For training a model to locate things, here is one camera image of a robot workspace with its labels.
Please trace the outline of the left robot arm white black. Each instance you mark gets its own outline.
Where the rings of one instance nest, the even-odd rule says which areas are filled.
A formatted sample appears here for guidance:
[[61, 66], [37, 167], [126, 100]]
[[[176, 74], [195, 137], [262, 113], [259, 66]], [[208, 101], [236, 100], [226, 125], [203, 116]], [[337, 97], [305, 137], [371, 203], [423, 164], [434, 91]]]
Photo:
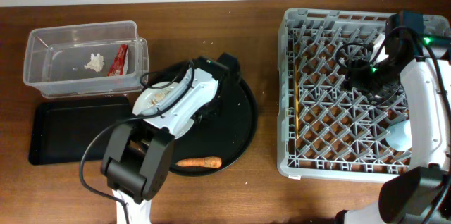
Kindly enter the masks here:
[[[144, 83], [132, 115], [104, 128], [87, 145], [79, 165], [81, 185], [116, 203], [118, 223], [149, 223], [152, 199], [170, 170], [175, 141], [192, 127], [194, 116], [221, 95], [233, 76], [233, 67], [199, 57], [166, 84]], [[90, 150], [104, 136], [108, 144], [100, 171], [112, 193], [88, 185], [84, 167]]]

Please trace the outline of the grey plate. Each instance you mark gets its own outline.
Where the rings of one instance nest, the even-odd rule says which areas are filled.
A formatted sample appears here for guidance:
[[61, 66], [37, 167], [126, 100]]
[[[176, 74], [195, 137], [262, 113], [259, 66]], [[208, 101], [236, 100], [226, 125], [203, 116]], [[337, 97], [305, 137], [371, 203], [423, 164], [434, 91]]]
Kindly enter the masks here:
[[[148, 88], [139, 95], [132, 112], [134, 115], [145, 116], [162, 111], [180, 96], [182, 90], [183, 88], [179, 87], [179, 83], [177, 82], [171, 83], [162, 89]], [[190, 116], [182, 119], [180, 114], [184, 115], [186, 111], [167, 111], [161, 116], [149, 118], [145, 121], [158, 129], [163, 127], [168, 128], [170, 133], [175, 136], [175, 139], [178, 139], [185, 135], [194, 125], [194, 121]]]

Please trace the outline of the wooden chopstick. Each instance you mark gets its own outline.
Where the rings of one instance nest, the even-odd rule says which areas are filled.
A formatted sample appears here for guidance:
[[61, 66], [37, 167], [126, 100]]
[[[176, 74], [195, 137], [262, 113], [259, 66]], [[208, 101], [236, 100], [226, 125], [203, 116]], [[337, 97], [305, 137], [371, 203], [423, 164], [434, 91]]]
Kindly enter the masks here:
[[298, 66], [294, 63], [293, 66], [293, 82], [295, 91], [295, 134], [296, 140], [299, 138], [299, 84], [298, 84]]

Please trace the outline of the orange carrot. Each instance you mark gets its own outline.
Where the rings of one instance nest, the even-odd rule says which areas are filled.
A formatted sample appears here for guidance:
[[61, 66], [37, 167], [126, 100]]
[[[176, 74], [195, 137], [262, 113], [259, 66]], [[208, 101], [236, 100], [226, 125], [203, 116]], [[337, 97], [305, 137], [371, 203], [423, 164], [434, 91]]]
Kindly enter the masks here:
[[202, 158], [187, 158], [176, 163], [179, 167], [220, 168], [222, 160], [216, 156]]

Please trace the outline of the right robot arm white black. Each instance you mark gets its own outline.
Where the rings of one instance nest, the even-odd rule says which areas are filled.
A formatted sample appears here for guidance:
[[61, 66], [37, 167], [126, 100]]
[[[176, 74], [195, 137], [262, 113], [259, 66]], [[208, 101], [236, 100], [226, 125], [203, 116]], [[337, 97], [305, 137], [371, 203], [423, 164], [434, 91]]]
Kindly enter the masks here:
[[408, 101], [412, 157], [409, 171], [387, 181], [378, 201], [362, 209], [339, 212], [336, 223], [450, 222], [450, 61], [437, 46], [450, 48], [447, 37], [406, 24], [388, 30], [378, 61], [339, 62], [349, 85], [374, 97], [392, 84]]

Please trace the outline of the food scraps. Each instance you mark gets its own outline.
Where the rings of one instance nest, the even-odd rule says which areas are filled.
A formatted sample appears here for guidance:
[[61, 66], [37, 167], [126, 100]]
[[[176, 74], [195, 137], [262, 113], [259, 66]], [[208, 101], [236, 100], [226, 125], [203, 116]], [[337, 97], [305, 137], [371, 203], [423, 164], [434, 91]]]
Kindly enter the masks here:
[[162, 101], [166, 95], [170, 92], [169, 89], [163, 89], [160, 92], [156, 92], [152, 95], [149, 104], [150, 105], [157, 105], [160, 101]]

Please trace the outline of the red snack wrapper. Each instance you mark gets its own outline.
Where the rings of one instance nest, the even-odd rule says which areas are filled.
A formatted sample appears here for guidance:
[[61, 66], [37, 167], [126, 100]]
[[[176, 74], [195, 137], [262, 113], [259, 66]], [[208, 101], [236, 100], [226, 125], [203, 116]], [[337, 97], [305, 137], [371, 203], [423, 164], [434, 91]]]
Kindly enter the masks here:
[[128, 45], [122, 44], [107, 73], [108, 77], [125, 75], [128, 71]]

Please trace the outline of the light blue cup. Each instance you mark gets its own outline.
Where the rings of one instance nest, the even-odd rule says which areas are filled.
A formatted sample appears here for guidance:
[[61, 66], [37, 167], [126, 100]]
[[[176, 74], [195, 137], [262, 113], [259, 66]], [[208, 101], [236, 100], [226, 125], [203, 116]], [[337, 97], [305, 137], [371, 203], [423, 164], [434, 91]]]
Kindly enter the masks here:
[[395, 151], [407, 151], [412, 147], [412, 132], [410, 120], [404, 120], [389, 126], [385, 140]]

